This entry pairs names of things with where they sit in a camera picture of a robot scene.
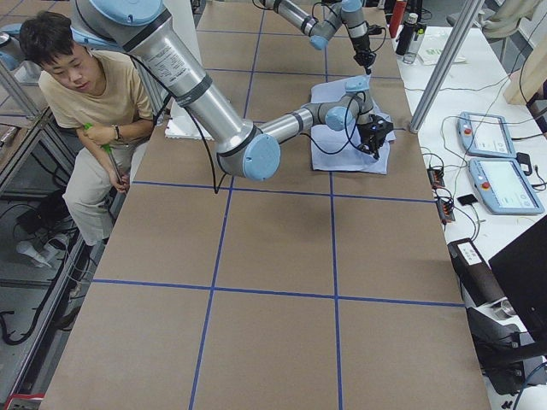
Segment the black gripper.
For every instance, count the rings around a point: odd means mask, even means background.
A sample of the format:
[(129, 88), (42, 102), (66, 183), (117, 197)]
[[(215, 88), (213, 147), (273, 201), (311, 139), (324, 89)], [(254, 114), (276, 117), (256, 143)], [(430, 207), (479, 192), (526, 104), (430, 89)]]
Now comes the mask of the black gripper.
[(360, 36), (352, 38), (354, 49), (354, 60), (358, 64), (365, 64), (364, 71), (366, 75), (372, 73), (372, 65), (376, 59), (376, 53), (371, 50), (369, 36)]
[(360, 136), (358, 149), (368, 149), (368, 153), (378, 160), (380, 147), (387, 134), (393, 131), (393, 124), (384, 117), (371, 114), (368, 117), (368, 122), (357, 125), (357, 130)]

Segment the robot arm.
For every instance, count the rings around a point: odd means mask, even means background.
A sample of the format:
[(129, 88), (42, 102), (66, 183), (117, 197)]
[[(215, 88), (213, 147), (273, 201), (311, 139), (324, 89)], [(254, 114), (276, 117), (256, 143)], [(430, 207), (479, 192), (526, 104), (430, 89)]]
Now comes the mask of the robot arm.
[(370, 75), (376, 59), (376, 52), (371, 49), (369, 34), (371, 26), (366, 22), (363, 12), (363, 1), (327, 1), (326, 18), (318, 20), (305, 12), (293, 1), (261, 0), (257, 7), (273, 11), (290, 22), (316, 50), (324, 50), (330, 39), (344, 26), (352, 43), (354, 60)]
[(264, 1), (262, 6), (284, 17), (321, 50), (345, 26), (355, 60), (365, 73), (348, 79), (336, 102), (308, 103), (261, 126), (240, 117), (214, 85), (202, 64), (176, 34), (173, 18), (161, 1), (74, 1), (73, 27), (83, 37), (98, 40), (138, 58), (153, 79), (181, 107), (194, 115), (216, 142), (216, 160), (234, 176), (262, 181), (280, 163), (280, 143), (312, 126), (357, 132), (357, 150), (379, 158), (379, 149), (393, 124), (373, 113), (369, 96), (370, 67), (376, 54), (369, 42), (361, 1), (331, 1), (327, 18), (317, 20), (292, 1)]

